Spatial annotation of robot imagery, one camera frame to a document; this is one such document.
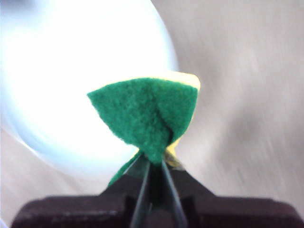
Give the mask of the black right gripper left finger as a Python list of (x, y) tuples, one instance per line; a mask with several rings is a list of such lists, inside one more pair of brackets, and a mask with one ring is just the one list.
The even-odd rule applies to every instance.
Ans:
[(25, 204), (13, 228), (138, 228), (149, 210), (150, 162), (138, 157), (99, 195), (55, 196)]

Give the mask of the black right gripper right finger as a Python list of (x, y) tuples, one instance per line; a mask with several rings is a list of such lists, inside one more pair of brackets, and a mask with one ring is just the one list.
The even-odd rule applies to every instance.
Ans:
[(288, 203), (217, 196), (176, 161), (164, 161), (162, 173), (166, 199), (180, 228), (302, 227), (302, 218)]

